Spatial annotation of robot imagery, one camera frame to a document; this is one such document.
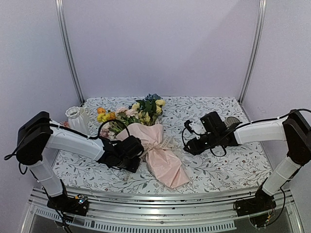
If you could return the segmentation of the cream printed ribbon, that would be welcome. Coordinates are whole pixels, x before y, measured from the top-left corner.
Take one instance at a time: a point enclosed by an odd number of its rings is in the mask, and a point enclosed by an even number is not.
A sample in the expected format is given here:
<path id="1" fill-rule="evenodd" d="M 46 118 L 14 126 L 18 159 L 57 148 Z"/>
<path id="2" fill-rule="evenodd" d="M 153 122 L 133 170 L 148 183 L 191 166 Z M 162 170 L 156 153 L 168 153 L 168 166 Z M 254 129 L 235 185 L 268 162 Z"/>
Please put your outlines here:
<path id="1" fill-rule="evenodd" d="M 174 150 L 178 147 L 173 136 L 164 137 L 163 141 L 158 144 L 147 143 L 144 148 L 147 151 L 151 150 Z"/>

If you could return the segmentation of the pink wrapping paper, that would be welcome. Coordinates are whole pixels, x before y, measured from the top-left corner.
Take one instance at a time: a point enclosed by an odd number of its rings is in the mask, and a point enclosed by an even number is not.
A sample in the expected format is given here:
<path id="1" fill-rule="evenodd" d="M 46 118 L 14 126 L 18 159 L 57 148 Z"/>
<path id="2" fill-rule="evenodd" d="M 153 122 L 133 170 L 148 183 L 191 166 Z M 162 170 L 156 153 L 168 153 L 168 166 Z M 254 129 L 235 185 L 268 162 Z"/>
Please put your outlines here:
<path id="1" fill-rule="evenodd" d="M 158 144 L 164 139 L 164 129 L 161 124 L 145 126 L 139 123 L 133 123 L 117 134 L 118 140 L 124 140 L 128 134 L 141 140 L 141 144 Z M 145 152 L 147 167 L 152 175 L 167 188 L 178 188 L 190 181 L 188 175 L 183 169 L 181 160 L 173 153 L 173 150 L 151 150 Z"/>

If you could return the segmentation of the artificial flower bouquet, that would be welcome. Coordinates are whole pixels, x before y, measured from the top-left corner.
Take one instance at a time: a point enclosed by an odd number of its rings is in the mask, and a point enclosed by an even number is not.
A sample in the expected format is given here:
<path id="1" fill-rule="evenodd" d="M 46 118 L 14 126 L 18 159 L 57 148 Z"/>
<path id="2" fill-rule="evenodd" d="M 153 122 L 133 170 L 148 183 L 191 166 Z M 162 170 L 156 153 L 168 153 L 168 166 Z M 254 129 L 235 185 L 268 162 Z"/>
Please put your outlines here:
<path id="1" fill-rule="evenodd" d="M 98 135 L 109 138 L 116 136 L 133 123 L 153 126 L 163 114 L 166 102 L 157 94 L 148 94 L 144 99 L 136 100 L 128 107 L 120 107 L 112 112 L 102 107 L 97 108 L 97 121 L 101 124 Z"/>

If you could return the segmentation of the white ribbed ceramic vase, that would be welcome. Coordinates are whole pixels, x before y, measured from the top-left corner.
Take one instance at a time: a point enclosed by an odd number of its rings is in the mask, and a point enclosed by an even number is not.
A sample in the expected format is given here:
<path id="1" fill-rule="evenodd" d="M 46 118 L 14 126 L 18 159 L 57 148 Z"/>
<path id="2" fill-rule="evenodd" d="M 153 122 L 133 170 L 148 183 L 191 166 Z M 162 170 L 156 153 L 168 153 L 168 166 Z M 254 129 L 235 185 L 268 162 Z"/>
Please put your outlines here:
<path id="1" fill-rule="evenodd" d="M 90 135 L 89 116 L 90 110 L 84 107 L 71 107 L 65 112 L 69 127 L 83 134 Z"/>

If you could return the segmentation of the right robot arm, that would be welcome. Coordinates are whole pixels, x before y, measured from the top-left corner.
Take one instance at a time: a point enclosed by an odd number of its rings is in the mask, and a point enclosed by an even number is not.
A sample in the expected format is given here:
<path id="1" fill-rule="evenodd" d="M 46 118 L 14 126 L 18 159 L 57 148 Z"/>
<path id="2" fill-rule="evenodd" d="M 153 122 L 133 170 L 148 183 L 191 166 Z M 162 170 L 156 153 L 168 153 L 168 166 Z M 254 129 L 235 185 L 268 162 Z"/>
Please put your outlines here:
<path id="1" fill-rule="evenodd" d="M 226 150 L 252 142 L 285 141 L 288 152 L 273 173 L 262 183 L 252 199 L 251 207 L 261 212 L 270 204 L 270 198 L 305 164 L 311 160 L 311 127 L 301 114 L 302 109 L 293 109 L 276 118 L 236 122 L 226 126 L 217 112 L 200 118 L 200 123 L 187 120 L 184 128 L 195 138 L 184 142 L 184 151 L 199 155 L 215 147 Z"/>

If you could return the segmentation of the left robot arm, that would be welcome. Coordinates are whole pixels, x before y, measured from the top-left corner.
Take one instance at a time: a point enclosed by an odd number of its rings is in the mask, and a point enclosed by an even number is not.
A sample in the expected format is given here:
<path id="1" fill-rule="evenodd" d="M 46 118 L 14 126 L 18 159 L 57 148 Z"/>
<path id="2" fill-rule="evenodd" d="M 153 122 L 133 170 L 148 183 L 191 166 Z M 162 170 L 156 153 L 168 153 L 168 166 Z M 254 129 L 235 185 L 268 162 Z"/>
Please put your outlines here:
<path id="1" fill-rule="evenodd" d="M 140 139 L 129 134 L 125 139 L 111 141 L 108 138 L 89 136 L 64 127 L 50 119 L 47 112 L 40 112 L 18 131 L 14 155 L 25 165 L 52 197 L 62 211 L 72 207 L 72 200 L 64 194 L 65 189 L 52 168 L 45 164 L 44 149 L 64 150 L 87 157 L 108 168 L 137 171 L 144 148 Z"/>

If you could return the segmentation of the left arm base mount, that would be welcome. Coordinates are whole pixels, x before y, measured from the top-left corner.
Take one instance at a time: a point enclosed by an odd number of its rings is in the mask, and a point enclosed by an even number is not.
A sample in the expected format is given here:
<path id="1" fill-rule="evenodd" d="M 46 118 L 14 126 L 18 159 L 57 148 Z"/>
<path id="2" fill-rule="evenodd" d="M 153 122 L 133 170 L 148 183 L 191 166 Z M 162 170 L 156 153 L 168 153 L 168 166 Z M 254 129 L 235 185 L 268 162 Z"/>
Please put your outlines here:
<path id="1" fill-rule="evenodd" d="M 47 207 L 63 213 L 86 216 L 89 202 L 86 196 L 69 197 L 66 193 L 57 197 L 48 197 Z"/>

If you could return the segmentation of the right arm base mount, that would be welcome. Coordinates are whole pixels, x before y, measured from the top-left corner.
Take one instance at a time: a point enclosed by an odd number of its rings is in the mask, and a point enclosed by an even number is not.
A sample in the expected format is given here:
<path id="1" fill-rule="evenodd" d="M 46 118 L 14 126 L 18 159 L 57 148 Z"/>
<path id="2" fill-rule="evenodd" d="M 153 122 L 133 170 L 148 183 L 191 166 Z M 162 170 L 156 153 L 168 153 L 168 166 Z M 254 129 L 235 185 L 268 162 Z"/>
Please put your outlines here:
<path id="1" fill-rule="evenodd" d="M 276 208 L 274 196 L 269 196 L 261 189 L 257 190 L 253 198 L 237 200 L 233 204 L 233 209 L 238 216 L 256 214 L 274 208 Z"/>

